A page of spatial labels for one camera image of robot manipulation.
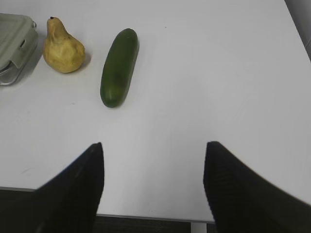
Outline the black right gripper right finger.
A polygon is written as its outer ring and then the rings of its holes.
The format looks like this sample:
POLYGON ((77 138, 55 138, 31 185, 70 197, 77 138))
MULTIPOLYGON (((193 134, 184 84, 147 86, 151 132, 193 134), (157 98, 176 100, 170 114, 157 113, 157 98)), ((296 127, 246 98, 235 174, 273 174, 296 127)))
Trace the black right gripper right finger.
POLYGON ((218 141, 207 143, 203 185, 220 233, 309 233, 311 206, 273 185, 218 141))

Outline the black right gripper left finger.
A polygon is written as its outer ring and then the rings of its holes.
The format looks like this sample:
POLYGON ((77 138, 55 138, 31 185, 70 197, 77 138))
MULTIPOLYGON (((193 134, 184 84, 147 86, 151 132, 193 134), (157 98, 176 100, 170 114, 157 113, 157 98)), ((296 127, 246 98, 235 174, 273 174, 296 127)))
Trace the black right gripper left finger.
POLYGON ((104 189, 101 143, 0 213, 2 233, 90 233, 104 189))

